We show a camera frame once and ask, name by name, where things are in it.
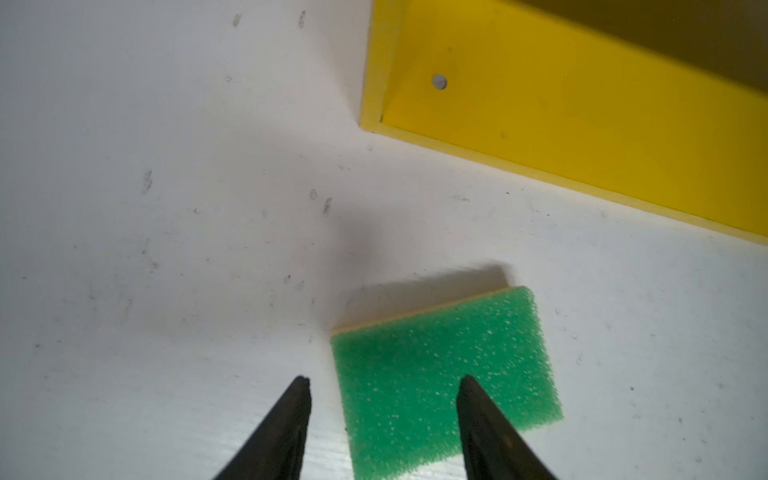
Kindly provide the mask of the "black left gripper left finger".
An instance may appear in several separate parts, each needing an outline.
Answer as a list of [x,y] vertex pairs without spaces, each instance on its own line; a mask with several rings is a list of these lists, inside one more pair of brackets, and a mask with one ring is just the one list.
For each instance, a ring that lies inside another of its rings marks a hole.
[[311,407],[310,380],[297,376],[215,479],[299,479]]

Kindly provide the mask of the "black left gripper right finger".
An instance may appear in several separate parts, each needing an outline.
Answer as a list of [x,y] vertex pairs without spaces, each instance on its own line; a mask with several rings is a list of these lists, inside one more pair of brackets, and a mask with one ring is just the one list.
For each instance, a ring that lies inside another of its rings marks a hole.
[[556,479],[471,375],[460,381],[456,408],[468,479]]

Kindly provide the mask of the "green topped sponge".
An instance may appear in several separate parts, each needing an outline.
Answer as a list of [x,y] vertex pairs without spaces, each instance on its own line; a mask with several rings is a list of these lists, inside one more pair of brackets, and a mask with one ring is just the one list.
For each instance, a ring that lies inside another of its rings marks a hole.
[[357,479],[392,479],[459,455],[456,397],[467,375],[518,430],[563,417],[526,287],[338,332],[331,347]]

